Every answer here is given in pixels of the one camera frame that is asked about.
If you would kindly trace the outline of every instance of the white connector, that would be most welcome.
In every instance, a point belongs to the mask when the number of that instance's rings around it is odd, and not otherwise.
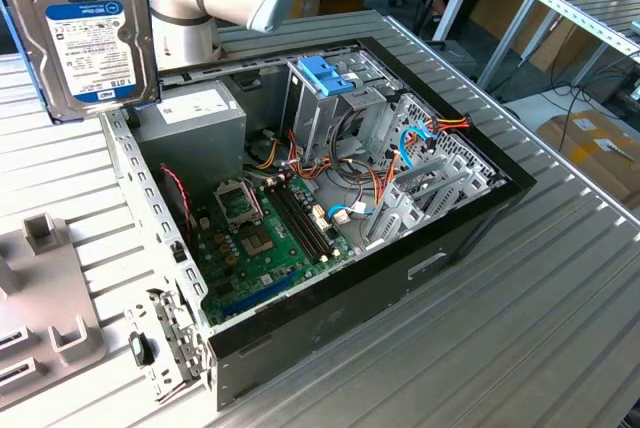
[[[327,220],[323,218],[316,218],[315,220],[316,226],[320,229],[320,231],[322,231],[323,233],[325,231],[327,231],[329,228],[331,228],[331,225],[327,222]]]
[[[339,225],[344,225],[345,223],[349,223],[351,221],[351,217],[349,216],[349,213],[347,213],[347,210],[342,209],[335,212],[335,214],[333,215],[333,221],[335,221]]]
[[[311,208],[311,213],[314,218],[323,218],[324,217],[324,209],[320,205],[313,205]]]

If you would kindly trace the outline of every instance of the motherboard chip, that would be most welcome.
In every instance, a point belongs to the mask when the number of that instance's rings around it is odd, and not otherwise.
[[[216,286],[216,293],[218,296],[228,295],[233,291],[233,285],[228,281],[225,281],[223,284]]]
[[[264,226],[252,226],[240,233],[240,243],[249,256],[256,256],[259,253],[273,248],[271,235]]]

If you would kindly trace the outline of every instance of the hard drive label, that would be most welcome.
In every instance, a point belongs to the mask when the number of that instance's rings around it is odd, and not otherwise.
[[[126,98],[136,84],[123,29],[125,13],[115,0],[50,5],[46,11],[71,94],[85,103]]]

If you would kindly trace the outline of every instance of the motherboard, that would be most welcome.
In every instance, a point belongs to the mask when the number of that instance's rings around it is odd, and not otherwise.
[[[220,323],[354,256],[334,228],[317,226],[317,201],[300,178],[261,186],[230,183],[233,191],[225,184],[223,196],[201,200],[193,210],[195,256],[209,288],[202,308],[212,321]],[[247,221],[238,224],[243,216]]]

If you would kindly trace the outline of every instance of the ram slot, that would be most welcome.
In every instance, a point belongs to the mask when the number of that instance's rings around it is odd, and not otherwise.
[[[269,187],[266,189],[266,194],[309,261],[317,263],[322,256],[329,256],[331,253],[329,243],[286,186]]]

